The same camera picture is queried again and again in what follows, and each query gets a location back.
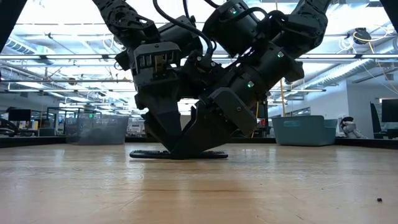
plywood surface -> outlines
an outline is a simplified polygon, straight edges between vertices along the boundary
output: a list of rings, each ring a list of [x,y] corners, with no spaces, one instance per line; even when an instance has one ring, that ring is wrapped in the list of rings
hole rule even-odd
[[[0,149],[0,223],[397,223],[398,151],[230,144],[229,159],[130,159],[158,144]]]

ceiling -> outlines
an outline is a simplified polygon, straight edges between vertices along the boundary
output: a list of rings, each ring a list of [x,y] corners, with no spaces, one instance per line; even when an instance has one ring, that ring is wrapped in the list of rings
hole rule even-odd
[[[377,1],[369,0],[351,0],[356,4],[332,4],[327,12],[329,19],[328,28],[323,43],[309,52],[310,54],[351,54],[354,52],[369,52],[369,45],[352,44],[350,39],[344,40],[348,32],[352,32],[354,28],[365,27],[371,33],[373,39],[379,39],[372,42],[375,51],[378,45],[389,41],[396,36],[396,32],[392,27],[389,18],[383,7],[379,7]],[[178,17],[183,15],[182,0],[158,0],[160,7],[170,16]],[[222,4],[223,0],[214,1]],[[250,6],[257,6],[272,11],[276,9],[273,1],[267,0],[248,0]],[[296,6],[298,1],[279,0],[278,10],[288,14]],[[158,27],[164,25],[167,20],[160,16],[152,5],[150,0],[127,0],[137,12],[149,19],[155,21]],[[203,23],[213,12],[213,8],[204,1],[189,0],[188,9],[191,15],[197,20],[197,27],[201,29]],[[88,0],[30,0],[24,8],[10,39],[31,49],[32,54],[117,54],[121,51],[122,46],[113,41],[113,36],[104,25],[104,22],[92,1]],[[2,54],[21,55],[16,48],[9,45]],[[215,58],[216,62],[222,64],[231,63],[231,59],[222,58],[226,52],[218,47],[215,54],[219,58]],[[130,71],[124,72],[114,67],[114,60],[52,60],[52,65],[37,63],[34,60],[8,60],[20,68],[29,70],[42,76],[50,76],[53,79],[75,78],[76,80],[130,80]],[[335,67],[340,63],[347,63],[344,60],[332,62],[325,60],[306,60],[303,68],[305,70],[305,81],[311,82],[316,80],[318,76],[327,70]],[[19,73],[13,73],[16,70],[6,68],[9,72],[8,79],[36,79],[32,75],[20,76]],[[294,83],[294,87],[301,88],[303,80]],[[77,85],[69,85],[68,83],[42,83],[43,88],[64,88],[86,90],[91,88],[97,89],[119,89],[131,90],[130,92],[102,92],[93,93],[91,95],[81,93],[58,93],[60,99],[63,96],[76,96],[78,94],[82,98],[88,98],[91,101],[102,101],[110,103],[124,103],[127,106],[120,108],[121,110],[133,110],[134,113],[141,113],[136,109],[134,102],[134,84],[129,82],[119,83],[78,83]],[[284,84],[284,88],[290,88],[290,85]],[[31,85],[14,84],[11,88],[33,88]],[[275,93],[272,96],[275,100],[280,96]],[[183,113],[189,113],[191,105],[194,101],[188,103],[180,103],[180,110]]]

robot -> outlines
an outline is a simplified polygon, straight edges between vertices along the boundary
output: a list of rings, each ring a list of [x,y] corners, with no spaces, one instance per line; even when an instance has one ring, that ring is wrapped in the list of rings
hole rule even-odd
[[[228,142],[239,129],[249,136],[256,128],[251,112],[256,102],[282,78],[294,82],[304,77],[295,59],[319,46],[331,0],[300,0],[291,14],[249,8],[243,0],[217,5],[203,30],[195,18],[168,16],[153,0],[156,11],[170,23],[156,28],[125,0],[93,0],[105,24],[126,50],[115,59],[131,69],[138,94],[136,105],[147,108],[145,131],[167,151],[136,151],[131,157],[171,159],[221,158],[222,152],[205,152]],[[258,19],[253,12],[261,12]],[[203,52],[200,37],[206,42]],[[218,43],[236,61],[223,68],[211,60]],[[181,59],[187,58],[182,65]],[[177,103],[182,98],[198,101],[191,120],[182,129]]]

